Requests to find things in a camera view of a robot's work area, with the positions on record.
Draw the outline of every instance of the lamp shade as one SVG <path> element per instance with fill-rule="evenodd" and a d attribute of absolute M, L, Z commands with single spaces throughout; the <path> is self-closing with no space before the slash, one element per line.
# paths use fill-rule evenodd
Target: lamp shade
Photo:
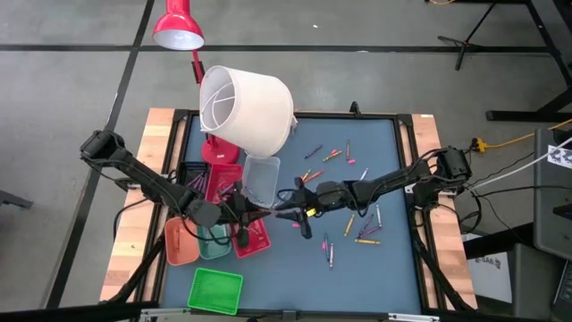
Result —
<path fill-rule="evenodd" d="M 161 47 L 194 50 L 205 44 L 203 31 L 190 16 L 189 0 L 166 0 L 167 12 L 153 29 L 153 40 Z"/>

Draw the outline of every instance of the yellow extension cord plug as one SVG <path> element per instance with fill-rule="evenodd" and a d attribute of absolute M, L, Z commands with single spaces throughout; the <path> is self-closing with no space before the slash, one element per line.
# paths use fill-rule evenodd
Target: yellow extension cord plug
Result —
<path fill-rule="evenodd" d="M 548 130 L 550 130 L 550 131 L 556 130 L 556 129 L 558 129 L 558 128 L 566 125 L 566 124 L 569 124 L 569 123 L 572 123 L 572 119 L 569 119 L 565 122 L 556 124 L 556 125 L 548 128 Z M 486 149 L 488 149 L 488 148 L 504 148 L 504 147 L 511 145 L 513 143 L 520 142 L 521 140 L 526 140 L 526 139 L 532 138 L 533 136 L 534 136 L 534 132 L 528 133 L 527 135 L 523 135 L 520 138 L 508 140 L 508 141 L 501 143 L 501 144 L 486 144 L 486 142 L 484 142 L 483 139 L 481 139 L 481 138 L 473 138 L 473 142 L 471 143 L 471 146 L 473 148 L 472 150 L 474 150 L 478 153 L 484 153 L 486 151 Z"/>
<path fill-rule="evenodd" d="M 472 150 L 478 153 L 484 153 L 488 145 L 484 143 L 481 138 L 473 138 L 473 148 Z"/>

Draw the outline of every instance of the white paper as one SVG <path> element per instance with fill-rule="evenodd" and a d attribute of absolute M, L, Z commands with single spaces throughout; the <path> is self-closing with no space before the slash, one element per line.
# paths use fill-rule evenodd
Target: white paper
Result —
<path fill-rule="evenodd" d="M 566 148 L 556 148 L 549 145 L 548 162 L 553 165 L 560 165 L 568 169 L 572 169 L 572 151 Z"/>
<path fill-rule="evenodd" d="M 468 233 L 463 235 L 463 242 L 479 237 L 481 236 Z M 470 259 L 468 266 L 475 294 L 512 303 L 509 260 L 506 252 Z"/>

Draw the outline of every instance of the blue table surface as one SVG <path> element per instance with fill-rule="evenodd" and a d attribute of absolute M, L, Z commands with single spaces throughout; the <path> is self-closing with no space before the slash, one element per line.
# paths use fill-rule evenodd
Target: blue table surface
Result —
<path fill-rule="evenodd" d="M 198 117 L 190 127 L 186 161 L 201 161 L 205 135 Z M 350 140 L 354 165 L 344 155 L 324 163 L 332 149 L 346 149 Z M 309 159 L 304 156 L 319 144 L 324 147 Z M 356 180 L 366 168 L 372 179 L 400 167 L 393 124 L 389 120 L 301 118 L 294 135 L 276 155 L 281 159 L 277 190 L 294 188 L 293 179 L 309 168 L 325 170 L 307 187 L 314 190 L 324 181 Z M 244 162 L 244 154 L 239 163 Z M 292 222 L 265 218 L 272 247 L 238 259 L 234 250 L 217 259 L 198 259 L 181 267 L 168 266 L 163 290 L 163 308 L 187 307 L 197 267 L 241 274 L 244 284 L 240 309 L 304 310 L 325 312 L 399 312 L 419 314 L 413 251 L 402 191 L 381 196 L 376 202 L 383 217 L 383 230 L 372 239 L 382 245 L 354 242 L 366 221 L 356 216 L 348 237 L 343 232 L 351 211 L 340 209 L 321 218 L 310 218 L 314 237 L 304 239 Z M 334 268 L 330 270 L 322 250 L 324 233 L 334 244 Z"/>

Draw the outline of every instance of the red desk lamp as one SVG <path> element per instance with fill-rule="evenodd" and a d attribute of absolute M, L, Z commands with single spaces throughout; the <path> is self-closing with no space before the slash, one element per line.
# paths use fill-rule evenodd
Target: red desk lamp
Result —
<path fill-rule="evenodd" d="M 189 0 L 166 0 L 167 12 L 157 21 L 153 29 L 153 40 L 161 47 L 174 50 L 192 50 L 198 83 L 203 73 L 198 63 L 196 49 L 205 44 L 203 31 L 190 16 Z M 239 147 L 213 135 L 206 135 L 201 153 L 210 164 L 234 164 L 239 159 Z"/>
<path fill-rule="evenodd" d="M 203 31 L 190 16 L 189 0 L 166 0 L 167 12 L 153 29 L 153 40 L 161 47 L 194 50 L 205 44 Z"/>

